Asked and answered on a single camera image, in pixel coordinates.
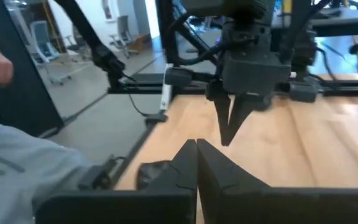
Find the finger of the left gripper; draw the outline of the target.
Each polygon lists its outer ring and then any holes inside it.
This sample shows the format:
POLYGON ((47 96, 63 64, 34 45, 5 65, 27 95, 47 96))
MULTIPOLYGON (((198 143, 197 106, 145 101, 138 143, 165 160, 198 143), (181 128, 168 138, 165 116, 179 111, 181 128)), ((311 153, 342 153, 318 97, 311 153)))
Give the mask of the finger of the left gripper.
POLYGON ((265 111, 272 104, 271 95, 237 95, 234 99, 227 126, 227 145, 232 143, 241 125, 253 111, 265 111))
POLYGON ((229 122, 229 107, 231 99, 226 90, 223 89, 221 80, 212 80, 206 87, 206 99, 214 103, 216 114, 218 117, 219 132, 221 137, 221 145, 228 146, 230 140, 227 136, 229 122))

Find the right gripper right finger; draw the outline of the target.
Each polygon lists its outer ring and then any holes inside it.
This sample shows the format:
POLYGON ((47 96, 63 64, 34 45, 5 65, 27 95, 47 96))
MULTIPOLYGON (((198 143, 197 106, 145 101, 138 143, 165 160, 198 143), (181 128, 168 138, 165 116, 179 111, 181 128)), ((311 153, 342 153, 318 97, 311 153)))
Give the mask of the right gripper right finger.
POLYGON ((206 223, 358 223, 358 189, 272 187, 205 139, 198 188, 206 223))

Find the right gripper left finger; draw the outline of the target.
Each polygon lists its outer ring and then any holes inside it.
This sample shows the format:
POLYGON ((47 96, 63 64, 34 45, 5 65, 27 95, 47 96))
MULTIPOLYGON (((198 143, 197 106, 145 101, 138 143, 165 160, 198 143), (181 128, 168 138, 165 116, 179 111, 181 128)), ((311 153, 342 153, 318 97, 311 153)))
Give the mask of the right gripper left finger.
POLYGON ((197 145, 187 140, 144 190, 75 190, 44 201, 35 213, 44 224, 194 223, 197 145))

